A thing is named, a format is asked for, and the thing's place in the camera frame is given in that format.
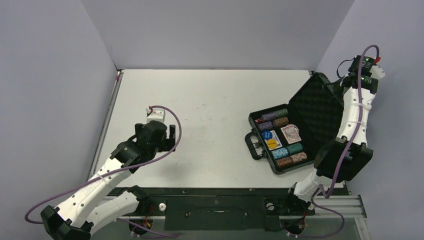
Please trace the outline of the yellow big blind button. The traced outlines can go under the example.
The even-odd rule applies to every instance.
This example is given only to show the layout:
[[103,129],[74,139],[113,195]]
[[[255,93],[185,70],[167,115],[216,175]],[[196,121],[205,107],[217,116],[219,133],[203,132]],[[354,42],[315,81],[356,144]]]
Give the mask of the yellow big blind button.
[[268,139],[266,141],[267,147],[272,150],[272,149],[276,149],[279,146],[278,141],[276,141],[275,139]]

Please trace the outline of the black poker set case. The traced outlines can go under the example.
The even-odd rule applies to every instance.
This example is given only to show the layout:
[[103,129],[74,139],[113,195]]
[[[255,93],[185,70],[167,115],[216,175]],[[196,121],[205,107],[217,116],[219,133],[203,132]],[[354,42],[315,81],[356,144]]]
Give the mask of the black poker set case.
[[265,159],[274,174],[311,164],[339,131],[343,103],[327,76],[313,73],[288,103],[252,112],[244,141],[254,160]]

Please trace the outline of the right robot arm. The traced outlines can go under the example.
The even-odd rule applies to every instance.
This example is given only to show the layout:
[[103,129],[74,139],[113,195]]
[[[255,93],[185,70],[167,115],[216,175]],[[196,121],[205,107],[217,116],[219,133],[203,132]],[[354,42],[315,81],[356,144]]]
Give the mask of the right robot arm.
[[283,209],[294,214],[321,192],[332,194],[335,184],[351,181],[371,160],[374,151],[368,147],[367,125],[379,81],[385,71],[379,66],[381,57],[357,55],[348,73],[332,83],[336,96],[343,101],[338,133],[315,157],[314,170],[294,185],[294,193],[282,199]]

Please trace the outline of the red brown chip stack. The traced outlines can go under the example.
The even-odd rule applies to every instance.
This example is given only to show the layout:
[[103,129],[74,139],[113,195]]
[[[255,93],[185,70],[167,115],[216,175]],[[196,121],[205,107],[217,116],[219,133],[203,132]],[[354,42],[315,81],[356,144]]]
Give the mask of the red brown chip stack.
[[288,157],[277,159],[275,161],[275,164],[278,166],[278,168],[283,169],[283,168],[287,168],[287,167],[293,165],[294,162],[293,162],[292,158],[290,156],[288,156]]

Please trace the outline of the pink chip stack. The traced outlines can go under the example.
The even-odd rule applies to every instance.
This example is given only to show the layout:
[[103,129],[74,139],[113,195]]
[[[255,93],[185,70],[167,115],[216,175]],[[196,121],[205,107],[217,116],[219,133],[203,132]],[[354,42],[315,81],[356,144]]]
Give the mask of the pink chip stack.
[[296,153],[290,156],[293,163],[301,163],[308,159],[308,156],[305,152]]

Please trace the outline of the blue small blind button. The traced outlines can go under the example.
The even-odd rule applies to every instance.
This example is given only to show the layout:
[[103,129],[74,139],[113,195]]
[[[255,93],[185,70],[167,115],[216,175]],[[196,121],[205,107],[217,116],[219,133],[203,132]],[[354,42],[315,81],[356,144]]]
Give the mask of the blue small blind button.
[[271,131],[269,131],[269,130],[266,130],[266,131],[262,132],[262,138],[264,140],[272,139],[273,138],[273,133]]

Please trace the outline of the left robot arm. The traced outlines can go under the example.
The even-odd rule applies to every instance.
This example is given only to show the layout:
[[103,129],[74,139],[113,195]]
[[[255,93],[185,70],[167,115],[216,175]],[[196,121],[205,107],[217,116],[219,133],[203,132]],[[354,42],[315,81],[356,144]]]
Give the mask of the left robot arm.
[[137,123],[135,134],[119,143],[87,184],[56,207],[41,211],[42,224],[54,240],[88,240],[102,227],[126,214],[143,215],[149,209],[148,194],[135,185],[118,197],[101,201],[123,180],[135,173],[140,164],[168,152],[175,145],[175,126],[152,120]]

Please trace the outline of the light blue chip stack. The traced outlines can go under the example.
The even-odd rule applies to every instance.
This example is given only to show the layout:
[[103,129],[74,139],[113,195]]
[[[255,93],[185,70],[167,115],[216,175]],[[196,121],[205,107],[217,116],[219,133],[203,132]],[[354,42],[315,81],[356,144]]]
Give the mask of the light blue chip stack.
[[271,155],[274,160],[278,160],[287,157],[289,155],[289,151],[285,147],[282,147],[271,151]]

